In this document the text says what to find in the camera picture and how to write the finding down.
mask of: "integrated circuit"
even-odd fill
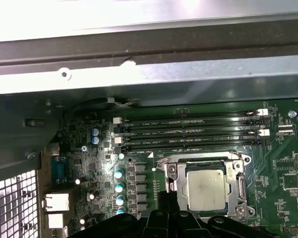
[[[291,190],[298,188],[298,175],[297,174],[286,174],[284,175],[284,189]]]

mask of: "screw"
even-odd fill
[[[187,217],[187,216],[189,216],[189,213],[187,213],[187,212],[180,212],[180,216],[181,217]]]
[[[296,116],[297,116],[297,113],[295,112],[295,111],[289,111],[288,112],[288,116],[290,117],[290,118],[295,118]]]
[[[35,152],[30,152],[30,153],[28,153],[28,154],[26,155],[26,158],[27,158],[28,160],[31,160],[31,159],[33,159],[35,156],[36,156],[36,153],[35,153]]]
[[[86,151],[88,150],[88,147],[85,146],[85,145],[83,145],[83,146],[81,147],[81,150],[82,150],[83,152],[86,152]]]
[[[175,167],[174,166],[170,166],[169,169],[168,169],[168,171],[170,173],[174,173],[175,172]]]
[[[219,224],[224,223],[223,219],[222,219],[222,218],[218,218],[218,217],[214,218],[214,221],[215,221],[216,223],[219,223]]]

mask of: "gray metal sheet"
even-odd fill
[[[0,0],[0,41],[276,19],[298,0]]]

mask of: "blue capacitor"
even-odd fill
[[[119,184],[117,184],[116,186],[115,186],[115,191],[117,192],[117,193],[120,193],[120,192],[122,192],[124,190],[124,184],[123,183],[119,183]]]
[[[119,207],[117,212],[116,212],[116,215],[119,215],[119,214],[122,214],[122,213],[125,213],[125,212],[126,212],[125,207]]]
[[[116,205],[118,206],[122,206],[125,202],[125,197],[123,195],[119,195],[117,198],[116,198]]]
[[[93,130],[91,130],[91,135],[92,136],[98,136],[99,135],[99,130],[97,128],[94,128]]]
[[[97,136],[94,136],[92,139],[91,139],[91,143],[93,143],[94,145],[98,145],[99,143],[99,138]]]
[[[120,179],[121,177],[123,176],[123,171],[121,169],[117,170],[115,173],[114,173],[114,177],[116,179]]]

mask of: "mounting screw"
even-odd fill
[[[168,171],[170,173],[174,173],[175,172],[175,167],[174,166],[170,166],[169,169],[168,169]]]
[[[181,217],[187,217],[187,216],[189,216],[189,213],[187,213],[187,212],[180,212],[180,216]]]
[[[28,160],[33,159],[35,156],[36,156],[36,153],[35,153],[35,152],[30,152],[30,153],[27,153],[27,154],[26,154],[26,158],[27,158]]]
[[[216,223],[219,223],[219,224],[224,223],[223,219],[222,219],[222,218],[218,218],[218,217],[214,218],[214,221],[215,221]]]
[[[61,77],[64,78],[66,81],[69,81],[72,77],[71,71],[68,68],[60,68],[59,72]]]
[[[297,116],[297,113],[295,112],[295,111],[289,111],[288,112],[288,116],[290,117],[290,118],[295,118],[296,116]]]
[[[83,145],[83,146],[81,147],[81,150],[82,150],[82,152],[86,152],[86,151],[88,150],[88,147],[85,146],[85,145]]]

